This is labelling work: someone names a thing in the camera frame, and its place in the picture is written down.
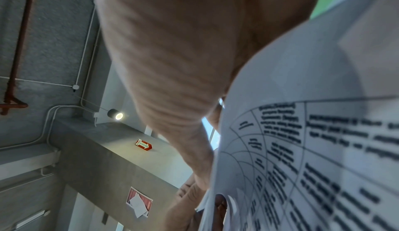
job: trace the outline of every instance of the spotlight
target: spotlight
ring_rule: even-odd
[[[109,118],[115,119],[115,120],[120,120],[123,118],[123,113],[119,112],[116,109],[110,109],[107,113]]]

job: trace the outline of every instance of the hand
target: hand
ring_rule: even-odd
[[[172,206],[166,213],[163,230],[197,231],[200,226],[203,211],[196,212],[195,209],[200,204],[204,195],[205,191],[198,187],[192,175],[176,193]],[[223,220],[226,209],[225,199],[221,195],[218,195],[215,201],[212,230],[223,230]]]

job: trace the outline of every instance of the conduit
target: conduit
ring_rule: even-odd
[[[4,94],[4,103],[5,104],[0,104],[0,108],[2,109],[0,114],[3,116],[8,114],[8,111],[10,108],[27,108],[28,107],[28,104],[17,99],[14,96],[14,88],[15,88],[15,79],[17,77],[18,67],[19,67],[20,60],[21,60],[22,48],[23,48],[24,41],[25,41],[25,35],[26,35],[26,31],[27,31],[27,26],[28,26],[30,11],[32,8],[32,3],[33,3],[33,0],[26,0],[24,14],[22,16],[21,28],[20,28],[20,32],[18,35],[17,48],[15,48],[14,60],[12,62],[10,79],[8,80],[7,90],[5,91],[5,94]]]

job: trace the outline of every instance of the wrinkled skin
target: wrinkled skin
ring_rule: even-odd
[[[144,123],[209,186],[218,99],[262,47],[307,20],[317,0],[95,0],[118,74]]]

